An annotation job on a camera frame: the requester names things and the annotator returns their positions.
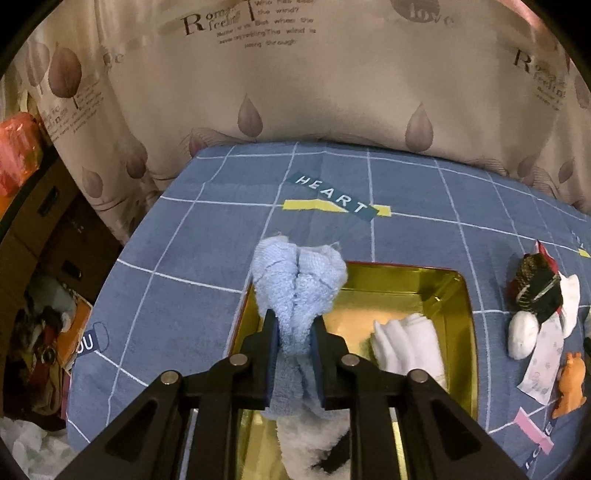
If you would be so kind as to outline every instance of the cardboard box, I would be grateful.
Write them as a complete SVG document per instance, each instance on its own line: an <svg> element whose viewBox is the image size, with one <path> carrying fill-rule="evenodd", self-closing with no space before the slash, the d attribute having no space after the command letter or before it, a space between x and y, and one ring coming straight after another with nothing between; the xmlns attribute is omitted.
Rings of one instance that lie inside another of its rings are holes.
<svg viewBox="0 0 591 480"><path fill-rule="evenodd" d="M10 230L38 257L78 194L78 187L58 158L24 200Z"/></svg>
<svg viewBox="0 0 591 480"><path fill-rule="evenodd" d="M26 306L24 292L36 266L36 257L9 231L0 243L0 387L2 388L14 320L18 311ZM0 416L4 412L3 397L0 395Z"/></svg>
<svg viewBox="0 0 591 480"><path fill-rule="evenodd" d="M86 199L72 203L51 234L41 268L93 303L122 247Z"/></svg>

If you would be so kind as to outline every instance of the metal screw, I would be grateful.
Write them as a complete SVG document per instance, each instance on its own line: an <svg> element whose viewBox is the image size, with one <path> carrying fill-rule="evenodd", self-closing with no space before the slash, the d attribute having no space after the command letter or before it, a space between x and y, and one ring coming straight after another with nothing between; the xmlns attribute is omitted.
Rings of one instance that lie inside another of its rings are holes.
<svg viewBox="0 0 591 480"><path fill-rule="evenodd" d="M343 358L341 358L340 361L347 367L355 367L359 364L359 357L352 353L347 353L347 355L343 355Z"/></svg>
<svg viewBox="0 0 591 480"><path fill-rule="evenodd" d="M172 385L178 381L178 373L176 373L174 370L168 370L167 372L164 372L162 375L160 375L160 381L164 385Z"/></svg>
<svg viewBox="0 0 591 480"><path fill-rule="evenodd" d="M236 353L230 357L230 363L235 367L246 365L246 362L248 362L248 357L244 353Z"/></svg>
<svg viewBox="0 0 591 480"><path fill-rule="evenodd" d="M425 383L429 379L429 375L425 370L416 368L410 372L410 378L416 383Z"/></svg>

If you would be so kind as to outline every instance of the orange book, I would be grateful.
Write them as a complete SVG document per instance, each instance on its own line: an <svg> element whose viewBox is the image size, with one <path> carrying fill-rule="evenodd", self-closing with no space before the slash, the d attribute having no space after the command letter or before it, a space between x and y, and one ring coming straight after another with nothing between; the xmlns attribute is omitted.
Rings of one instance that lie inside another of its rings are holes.
<svg viewBox="0 0 591 480"><path fill-rule="evenodd" d="M72 356L76 353L78 344L84 335L86 324L90 318L92 307L82 297L76 296L76 315L70 330L60 333L57 337L57 360L62 368L70 363Z"/></svg>

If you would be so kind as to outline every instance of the beige curtain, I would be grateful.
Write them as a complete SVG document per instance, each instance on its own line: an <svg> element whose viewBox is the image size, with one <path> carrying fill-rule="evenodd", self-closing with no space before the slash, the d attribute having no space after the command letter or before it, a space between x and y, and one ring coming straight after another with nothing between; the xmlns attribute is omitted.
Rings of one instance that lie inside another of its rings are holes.
<svg viewBox="0 0 591 480"><path fill-rule="evenodd" d="M122 242L193 155L237 142L437 155L590 212L589 90L504 3L64 0L15 66Z"/></svg>

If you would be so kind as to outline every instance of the white grid line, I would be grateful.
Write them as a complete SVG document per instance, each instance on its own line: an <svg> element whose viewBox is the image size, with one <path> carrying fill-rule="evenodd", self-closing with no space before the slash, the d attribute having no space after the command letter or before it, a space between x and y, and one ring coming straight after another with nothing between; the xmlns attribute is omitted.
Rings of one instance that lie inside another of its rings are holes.
<svg viewBox="0 0 591 480"><path fill-rule="evenodd" d="M133 268L135 270L140 270L142 272L149 273L151 275L156 275L157 277L167 278L169 280L179 281L181 283L188 283L189 285L195 285L196 287L205 287L205 288L212 288L214 290L221 290L221 291L228 291L230 293L240 293L242 290L238 290L236 288L227 288L227 287L219 287L217 285L212 285L210 283L201 283L198 281L188 280L186 278L175 277L173 275L167 275L166 273L156 272L156 270L150 270L148 268L139 267L137 265L131 264L124 260L117 259L117 262L126 265L129 268Z"/></svg>
<svg viewBox="0 0 591 480"><path fill-rule="evenodd" d="M164 200L170 200L172 202L186 202L186 203L193 203L194 200L187 200L187 199L176 199L172 197L165 197L161 195L160 198ZM247 203L247 202L223 202L221 200L198 200L195 203L208 203L210 205L237 205L241 207L272 207L272 203Z"/></svg>
<svg viewBox="0 0 591 480"><path fill-rule="evenodd" d="M201 185L201 190L199 190L199 193L197 194L197 197L195 198L195 202L197 200L199 200L199 197L203 193L203 189L205 188L206 183L211 182L213 179L215 179L215 177L217 176L217 174L220 173L220 171L222 170L223 166L226 164L226 160L228 159L228 156L230 155L230 153L232 153L232 150L234 150L234 147L232 147L228 151L228 153L226 154L226 157L222 161L222 164L216 170L216 172L213 174L213 176L208 181L203 182L203 184ZM117 386L117 380L119 378L119 372L121 371L121 365L123 364L123 360L125 359L125 354L127 353L127 348L129 346L129 341L131 340L131 335L132 335L132 333L134 331L135 322L138 320L139 312L141 311L142 306L144 305L144 301L145 301L146 296L148 294L148 290L150 289L150 285L152 284L152 280L154 279L154 273L158 270L158 267L160 266L160 262L162 261L162 259L166 255L166 253L168 252L168 249L170 248L170 245L173 243L173 241L176 238L179 230L183 226L183 223L184 223L185 219L189 216L189 213L191 213L191 210L193 210L193 207L194 206L195 206L195 203L192 203L191 206L187 209L187 212L183 215L183 218L181 218L181 221L179 222L178 227L176 228L176 230L174 231L172 237L168 241L168 244L166 245L166 248L164 248L164 251L162 252L162 255L160 255L160 258L158 259L158 262L156 263L156 266L154 267L154 271L150 274L150 278L148 279L148 283L147 283L146 288L144 290L144 294L142 295L142 298L139 301L138 309L135 311L134 319L131 322L131 327L129 328L129 333L128 333L128 336L127 336L127 340L125 341L125 346L123 348L123 352L121 353L121 359L119 360L119 364L117 366L117 372L115 374L115 379L113 381L113 387L111 388L111 394L109 395L109 398L107 399L107 421L105 423L105 426L107 426L109 424L109 420L111 419L111 400L113 399L113 396L115 395L115 388Z"/></svg>
<svg viewBox="0 0 591 480"><path fill-rule="evenodd" d="M179 201L179 202L190 202L193 203L192 200L183 200L183 199L174 199L174 198L170 198L170 197L161 197L161 198L165 198L166 200L172 200L172 201ZM277 207L279 205L275 205L275 204L271 204L271 203L244 203L244 204L239 204L238 202L223 202L223 201L218 201L218 202L210 202L208 200L199 200L196 203L215 203L217 205L248 205L248 206L260 206L260 207ZM435 217L428 217L428 216L424 216L424 215L413 215L411 213L402 213L402 212L395 212L395 211L391 211L391 216L402 216L402 217L408 217L408 218L417 218L417 219L421 219L421 220L431 220L432 222L441 222L441 223L457 223L456 220L448 220L445 218L435 218ZM467 222L460 222L462 226L469 226L472 228L478 228L480 230L487 230L490 232L497 232L497 233L502 233L504 235L512 235L512 236L516 236L520 239L525 239L525 240L536 240L533 237L530 236L526 236L526 235L521 235L520 233L514 233L514 232L507 232L505 230L499 230L496 228L491 228L488 226L482 226L482 225L475 225L474 223L467 223ZM556 244L554 242L547 242L547 241L543 241L543 243L545 245L553 245L555 247L559 247L559 248L564 248L565 250L570 250L571 252L575 252L578 253L579 251L571 248L571 247L567 247L566 245L560 245L560 244Z"/></svg>
<svg viewBox="0 0 591 480"><path fill-rule="evenodd" d="M98 350L95 350L95 353L101 357L104 360L107 360L111 365L113 365L114 367L117 367L117 364L111 360L108 356L103 355L102 353L100 353ZM144 387L147 387L148 384L146 382L142 382L138 377L130 374L127 370L125 370L124 368L121 369L121 371L127 375L128 377L130 377L132 380L135 380L137 383L139 383L140 385L143 385Z"/></svg>
<svg viewBox="0 0 591 480"><path fill-rule="evenodd" d="M338 152L334 152L334 151L330 151L330 150L320 150L318 152L296 152L294 155L322 155L322 154L327 154L327 155L335 155L337 157L349 157L349 158L363 158L366 159L366 155L354 155L354 154L344 154L344 153L338 153ZM234 155L230 155L229 158L236 158L236 157L280 157L280 156L287 156L287 155L292 155L292 153L288 153L288 152L283 152L283 153L276 153L276 154L234 154ZM195 158L199 158L201 160L211 160L211 159L219 159L219 158L225 158L223 155L219 155L219 156L214 156L214 157L195 157ZM468 172L463 172L463 171L459 171L459 170L453 170L451 168L446 168L446 167L442 167L442 166L433 166L433 165L429 165L426 163L420 163L420 162L410 162L410 161L404 161L404 160L399 160L397 158L387 158L387 157L377 157L377 156L370 156L371 160L385 160L385 161L389 161L389 162L393 162L393 163L401 163L401 164L405 164L405 165L416 165L417 167L424 167L424 168L439 168L440 170L444 170L444 171L449 171L458 175L464 175L466 177L471 177L473 179L477 179L477 180L482 180L482 181L491 181L493 183L493 185L495 185L496 187L502 187L504 189L508 189L508 190L513 190L514 192L517 193L521 193L523 195L532 195L530 192L524 191L524 190L519 190L513 187L509 187L508 185L503 185L502 183L497 183L495 182L492 178L490 180L484 178L484 177L479 177L477 175L472 175ZM425 157L425 158L430 158L433 161L437 162L437 159L435 157ZM547 205L551 206L552 208L555 208L556 210L562 212L565 215L568 215L572 218L577 219L580 222L587 222L587 219L585 218L580 218L576 215L573 215L572 213L569 213L565 210L563 210L562 208L553 205L552 203L550 203L547 200L544 200L542 198L538 198L535 197L537 200L546 203Z"/></svg>
<svg viewBox="0 0 591 480"><path fill-rule="evenodd" d="M450 203L452 204L453 213L456 215L457 219L457 227L460 230L460 235L462 236L462 242L464 243L464 249L466 250L466 255L468 256L468 262L470 264L470 270L472 271L472 277L474 278L474 283L476 285L476 295L478 296L478 303L480 304L480 310L484 311L484 302L482 301L482 294L480 293L480 285L478 284L478 278L476 276L476 269L474 268L474 262L472 261L472 256L470 255L470 250L468 248L468 243L466 242L466 237L464 235L464 229L462 228L462 222L460 221L460 214L457 212L456 204L453 202L452 193L449 190L449 186L447 186L447 182L445 180L445 176L443 176L443 172L439 168L439 162L435 160L435 165L439 171L439 176L443 181L443 186L447 192L447 197L449 198ZM484 338L485 338L485 345L486 345L486 373L487 373L487 382L488 382L488 392L486 396L486 419L485 419L485 430L488 430L488 427L491 423L491 389L492 389L492 378L491 378L491 346L489 343L488 338L488 326L486 324L486 313L482 313L482 324L484 326Z"/></svg>
<svg viewBox="0 0 591 480"><path fill-rule="evenodd" d="M511 218L511 215L509 214L509 210L507 210L507 207L505 206L505 202L503 202L503 197L501 197L501 192L499 192L499 189L495 185L495 182L492 180L491 174L489 172L487 172L487 174L488 174L489 179L491 180L492 186L495 189L496 195L499 197L499 200L501 201L501 205L503 206L503 209L505 210L505 213L507 214L507 218L511 222L511 226L513 227L513 231L515 232L515 236L517 237L517 241L519 242L519 246L521 247L521 251L525 255L525 248L523 248L523 244L521 243L521 238L519 237L519 233L517 232L517 228L515 227L515 222L513 221L513 218Z"/></svg>
<svg viewBox="0 0 591 480"><path fill-rule="evenodd" d="M506 314L510 314L513 312L508 312L506 310L474 310L472 313L506 313Z"/></svg>
<svg viewBox="0 0 591 480"><path fill-rule="evenodd" d="M369 158L369 149L367 149L367 162L368 162L368 179L369 179L369 204L374 204L374 181L371 174L371 162ZM371 261L375 262L375 226L374 219L372 218L369 227L371 230Z"/></svg>
<svg viewBox="0 0 591 480"><path fill-rule="evenodd" d="M228 291L230 293L240 293L242 291L238 290L237 288L218 287L217 285L211 285L209 283L201 283L198 281L187 280L186 278L173 277L172 275L167 275L166 273L154 272L154 275L157 275L162 278L168 278L169 280L176 280L182 283L187 283L189 285L195 285L196 287L212 288L214 290Z"/></svg>
<svg viewBox="0 0 591 480"><path fill-rule="evenodd" d="M265 222L265 226L263 227L261 236L259 238L259 242L265 236L265 234L267 232L267 228L269 227L269 223L271 221L271 217L273 216L273 212L275 211L275 207L278 206L277 202L279 201L279 196L281 195L281 189L283 188L283 184L285 183L285 181L287 180L287 177L290 174L291 166L293 165L294 157L296 156L296 148L298 145L299 145L299 142L296 142L296 144L294 145L294 149L291 152L290 162L287 166L287 170L285 171L285 174L283 175L283 180L281 181L281 183L279 184L279 188L277 189L277 195L275 195L275 200L273 201L273 206L271 206L271 211L269 212L269 215L267 216L267 221ZM246 288L248 287L248 283L249 283L250 278L251 278L251 269L249 267L248 273L246 274L246 279L244 279L244 286L242 287L242 293L240 295L240 299L238 300L238 305L236 307L236 311L234 312L234 317L232 319L232 325L230 325L230 332L229 332L228 338L226 340L226 346L224 347L224 350L223 350L223 356L228 356L229 352L230 352L230 348L232 347L232 340L234 337L234 331L236 330L236 327L238 326L238 315L240 315L240 311L242 310L242 303L244 302L244 297L246 296Z"/></svg>
<svg viewBox="0 0 591 480"><path fill-rule="evenodd" d="M526 415L528 417L531 417L532 415L535 415L536 413L538 413L539 411L544 410L545 408L548 408L549 406L551 406L553 403L556 402L556 400L558 400L557 398L555 398L554 400L550 400L550 403L548 403L548 405L542 405L540 408L536 408L534 411L527 413ZM511 425L515 424L515 420L514 421L510 421L509 423L505 423L504 425L493 429L493 430L487 430L488 431L488 435L492 434L492 433L496 433L496 432L500 432L503 429L506 429L507 427L510 427Z"/></svg>
<svg viewBox="0 0 591 480"><path fill-rule="evenodd" d="M142 272L146 272L149 274L152 274L154 272L154 270L150 270L149 268L144 268L144 267L138 267L137 265L126 262L125 260L121 260L120 258L118 258L116 261L122 265L125 265L126 267L133 268L134 270L140 270Z"/></svg>
<svg viewBox="0 0 591 480"><path fill-rule="evenodd" d="M78 433L80 433L80 435L82 436L82 438L84 438L84 439L85 439L85 440L86 440L88 443L90 443L90 440L89 440L89 439L86 437L86 435L84 435L84 434L82 433L82 430L80 430L80 429L78 428L78 426L77 426L77 425L76 425L76 424L75 424L73 421L71 421L69 418L68 418L68 423L69 423L70 425L72 425L72 426L73 426L73 427L76 429L76 431L77 431Z"/></svg>

